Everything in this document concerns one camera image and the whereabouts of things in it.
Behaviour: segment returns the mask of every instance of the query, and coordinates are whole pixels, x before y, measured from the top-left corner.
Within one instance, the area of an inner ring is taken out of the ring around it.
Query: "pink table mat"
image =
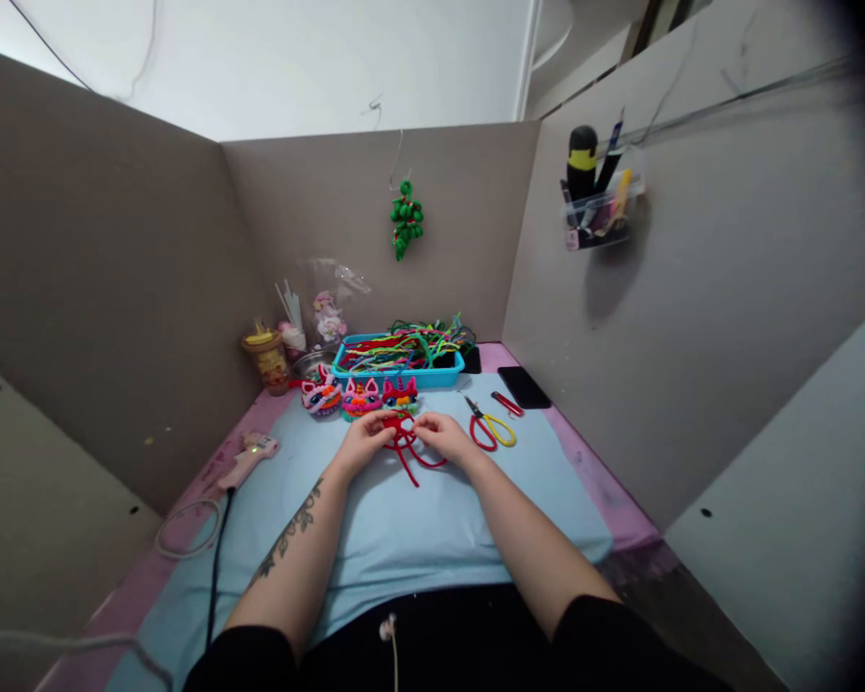
[[[502,343],[480,344],[480,349],[482,371],[485,373],[496,373],[497,368],[519,364]],[[273,397],[263,390],[173,506],[171,513],[203,497],[219,500],[214,483],[234,468],[234,457],[241,452],[241,434],[246,431],[268,433],[285,409],[292,402],[298,401],[299,394],[295,391],[283,397]],[[586,493],[602,514],[612,534],[613,551],[640,548],[659,541],[660,534],[654,524],[612,477],[599,457],[557,407],[545,408],[543,413],[555,431],[564,455],[580,477]],[[207,510],[190,512],[172,529],[168,529],[167,542],[188,546],[208,517]],[[177,562],[161,556],[151,548],[138,559],[125,579],[93,614],[84,636],[115,633],[137,635],[141,623],[166,586],[176,565]],[[124,649],[107,649],[89,655],[62,658],[38,686],[37,692],[100,692],[106,688],[124,653]]]

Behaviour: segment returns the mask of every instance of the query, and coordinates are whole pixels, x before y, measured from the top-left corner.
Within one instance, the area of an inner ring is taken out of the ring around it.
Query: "pink glue gun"
[[[239,488],[262,459],[274,457],[279,451],[279,443],[260,432],[248,432],[243,437],[247,449],[234,457],[237,462],[234,470],[218,480],[221,490]]]

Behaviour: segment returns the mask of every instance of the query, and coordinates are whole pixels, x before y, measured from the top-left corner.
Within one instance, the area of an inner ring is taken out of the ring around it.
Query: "forearm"
[[[589,560],[490,457],[476,452],[462,465],[481,500],[497,550],[549,639],[578,596],[618,601]]]
[[[334,566],[350,480],[331,462],[279,533],[225,629],[265,625],[281,630],[301,660]]]

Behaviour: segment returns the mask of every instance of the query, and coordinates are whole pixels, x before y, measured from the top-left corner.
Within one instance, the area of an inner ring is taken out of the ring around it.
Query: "clear plastic organizer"
[[[605,161],[602,159],[596,165],[597,179]],[[626,171],[630,171],[629,201],[625,206],[624,216],[620,212],[619,218],[616,219],[615,201]],[[575,252],[627,240],[630,235],[628,207],[632,200],[644,194],[646,189],[644,154],[637,147],[625,147],[605,192],[561,205],[560,216],[567,250]]]

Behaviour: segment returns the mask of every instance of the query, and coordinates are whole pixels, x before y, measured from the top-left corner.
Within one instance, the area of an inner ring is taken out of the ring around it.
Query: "black phone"
[[[464,370],[461,372],[479,375],[481,373],[481,351],[475,346],[464,355]]]
[[[521,365],[497,368],[497,373],[506,383],[509,393],[522,408],[550,408],[551,399],[531,378],[529,371]]]

